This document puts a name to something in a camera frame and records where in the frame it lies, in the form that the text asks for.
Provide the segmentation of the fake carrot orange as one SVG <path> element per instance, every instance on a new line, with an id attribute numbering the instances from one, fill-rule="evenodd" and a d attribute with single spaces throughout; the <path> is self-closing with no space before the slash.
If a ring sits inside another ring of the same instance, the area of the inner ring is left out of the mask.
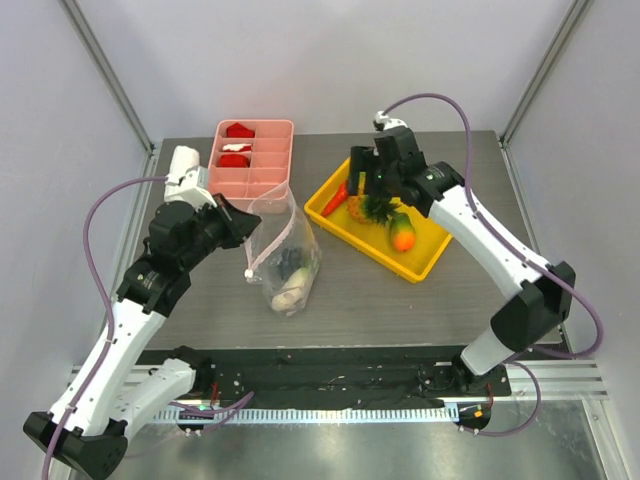
<path id="1" fill-rule="evenodd" d="M 339 188 L 336 190 L 335 194 L 331 197 L 331 199 L 327 202 L 323 210 L 321 211 L 321 216 L 326 218 L 330 216 L 333 212 L 335 212 L 343 203 L 347 201 L 349 198 L 349 192 L 347 188 L 348 182 L 344 181 L 340 184 Z"/>

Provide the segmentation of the clear zip top bag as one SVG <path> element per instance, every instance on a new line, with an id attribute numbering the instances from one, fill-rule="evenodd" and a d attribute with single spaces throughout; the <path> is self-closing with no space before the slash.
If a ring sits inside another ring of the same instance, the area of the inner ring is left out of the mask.
<path id="1" fill-rule="evenodd" d="M 271 308 L 273 296 L 299 268 L 308 268 L 310 285 L 303 304 L 290 317 L 306 306 L 321 261 L 321 250 L 310 222 L 298 206 L 288 183 L 283 183 L 252 201 L 248 212 L 258 215 L 261 223 L 245 243 L 249 284 L 261 287 Z"/>

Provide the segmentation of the fake pineapple orange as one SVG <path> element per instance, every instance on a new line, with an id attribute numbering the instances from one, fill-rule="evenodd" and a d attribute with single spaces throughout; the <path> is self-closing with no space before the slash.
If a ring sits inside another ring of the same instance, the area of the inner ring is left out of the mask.
<path id="1" fill-rule="evenodd" d="M 374 198 L 368 195 L 350 196 L 347 211 L 351 218 L 364 225 L 386 227 L 396 214 L 398 205 L 390 199 Z"/>

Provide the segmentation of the fake mango orange green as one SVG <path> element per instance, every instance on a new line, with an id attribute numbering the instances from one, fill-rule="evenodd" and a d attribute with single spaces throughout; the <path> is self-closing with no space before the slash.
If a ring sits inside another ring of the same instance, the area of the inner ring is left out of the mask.
<path id="1" fill-rule="evenodd" d="M 416 242 L 416 231 L 408 214 L 395 214 L 389 224 L 391 245 L 398 252 L 407 252 Z"/>

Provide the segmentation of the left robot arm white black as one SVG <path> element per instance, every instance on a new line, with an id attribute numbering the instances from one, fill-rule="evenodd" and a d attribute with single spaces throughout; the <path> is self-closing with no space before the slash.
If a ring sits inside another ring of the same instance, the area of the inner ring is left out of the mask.
<path id="1" fill-rule="evenodd" d="M 190 273 L 217 249 L 243 245 L 260 225 L 221 194 L 196 207 L 156 209 L 143 254 L 107 304 L 108 322 L 87 361 L 47 411 L 32 412 L 24 433 L 46 454 L 91 479 L 108 478 L 136 433 L 165 405 L 205 397 L 213 385 L 209 357 L 181 346 L 137 387 L 122 386 L 148 342 L 191 285 Z"/>

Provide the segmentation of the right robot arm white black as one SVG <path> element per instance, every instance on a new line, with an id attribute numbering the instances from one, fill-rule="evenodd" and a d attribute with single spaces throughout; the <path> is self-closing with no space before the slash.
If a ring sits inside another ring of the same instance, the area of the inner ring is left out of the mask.
<path id="1" fill-rule="evenodd" d="M 477 393 L 491 370 L 568 317 L 573 268 L 552 265 L 522 244 L 466 191 L 463 177 L 448 163 L 428 164 L 409 128 L 393 127 L 377 133 L 371 147 L 352 147 L 347 185 L 352 194 L 397 197 L 444 228 L 505 297 L 489 327 L 454 361 L 451 380 L 460 393 Z"/>

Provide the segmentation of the red fake food lower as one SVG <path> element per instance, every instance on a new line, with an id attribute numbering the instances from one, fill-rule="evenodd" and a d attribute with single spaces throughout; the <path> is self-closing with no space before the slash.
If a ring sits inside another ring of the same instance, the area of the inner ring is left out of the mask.
<path id="1" fill-rule="evenodd" d="M 251 160 L 248 156 L 239 153 L 225 153 L 222 154 L 217 166 L 219 168 L 249 168 Z"/>

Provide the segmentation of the white red fake food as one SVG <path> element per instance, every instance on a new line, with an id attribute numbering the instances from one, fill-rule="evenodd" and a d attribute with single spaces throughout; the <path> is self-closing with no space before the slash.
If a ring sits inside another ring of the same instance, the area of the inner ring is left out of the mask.
<path id="1" fill-rule="evenodd" d="M 222 152 L 248 152 L 252 150 L 252 145 L 250 143 L 230 143 L 225 144 L 221 147 Z"/>

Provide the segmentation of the fake white radish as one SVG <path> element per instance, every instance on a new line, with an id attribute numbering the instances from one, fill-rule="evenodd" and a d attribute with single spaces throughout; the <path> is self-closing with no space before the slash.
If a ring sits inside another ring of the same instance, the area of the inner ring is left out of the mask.
<path id="1" fill-rule="evenodd" d="M 286 315 L 293 314 L 301 307 L 308 295 L 310 273 L 308 268 L 299 268 L 273 296 L 271 308 Z"/>

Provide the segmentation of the red fake food top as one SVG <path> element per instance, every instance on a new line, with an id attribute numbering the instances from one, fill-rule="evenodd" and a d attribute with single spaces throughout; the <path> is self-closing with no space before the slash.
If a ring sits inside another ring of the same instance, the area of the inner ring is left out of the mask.
<path id="1" fill-rule="evenodd" d="M 255 131 L 242 123 L 234 122 L 226 128 L 228 138 L 249 138 L 255 137 Z"/>

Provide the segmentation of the pink divided organizer tray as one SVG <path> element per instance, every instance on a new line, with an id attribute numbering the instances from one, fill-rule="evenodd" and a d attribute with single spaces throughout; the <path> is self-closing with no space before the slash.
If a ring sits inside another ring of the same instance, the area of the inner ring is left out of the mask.
<path id="1" fill-rule="evenodd" d="M 208 189 L 246 209 L 291 176 L 294 124 L 288 119 L 227 119 L 216 129 Z"/>

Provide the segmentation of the yellow plastic tray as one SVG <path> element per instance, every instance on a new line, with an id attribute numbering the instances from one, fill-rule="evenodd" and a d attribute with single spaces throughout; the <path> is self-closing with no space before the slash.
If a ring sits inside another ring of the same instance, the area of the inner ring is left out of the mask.
<path id="1" fill-rule="evenodd" d="M 406 252 L 397 251 L 392 246 L 388 229 L 354 220 L 348 213 L 346 204 L 341 205 L 328 217 L 323 217 L 321 211 L 340 185 L 347 180 L 348 173 L 349 159 L 346 159 L 306 202 L 306 214 L 321 228 L 408 282 L 423 281 L 447 248 L 452 236 L 431 219 L 424 218 L 415 208 L 402 204 L 397 198 L 394 198 L 393 202 L 398 204 L 398 212 L 406 213 L 416 230 L 415 244 Z"/>

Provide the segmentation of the rolled white towel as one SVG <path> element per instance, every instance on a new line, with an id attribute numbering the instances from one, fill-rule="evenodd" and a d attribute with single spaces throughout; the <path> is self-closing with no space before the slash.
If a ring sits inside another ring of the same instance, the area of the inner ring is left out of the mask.
<path id="1" fill-rule="evenodd" d="M 167 199 L 176 191 L 180 185 L 181 179 L 190 169 L 199 165 L 200 154 L 197 150 L 183 145 L 176 146 L 173 151 L 169 171 L 165 179 L 164 199 Z"/>

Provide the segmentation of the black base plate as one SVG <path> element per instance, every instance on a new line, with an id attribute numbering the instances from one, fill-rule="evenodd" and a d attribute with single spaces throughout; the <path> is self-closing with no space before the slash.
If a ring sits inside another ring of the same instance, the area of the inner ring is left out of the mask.
<path id="1" fill-rule="evenodd" d="M 355 408 L 444 397 L 508 397 L 505 367 L 465 377 L 458 346 L 359 346 L 202 351 L 211 378 L 201 392 L 230 404 L 246 393 L 260 408 Z"/>

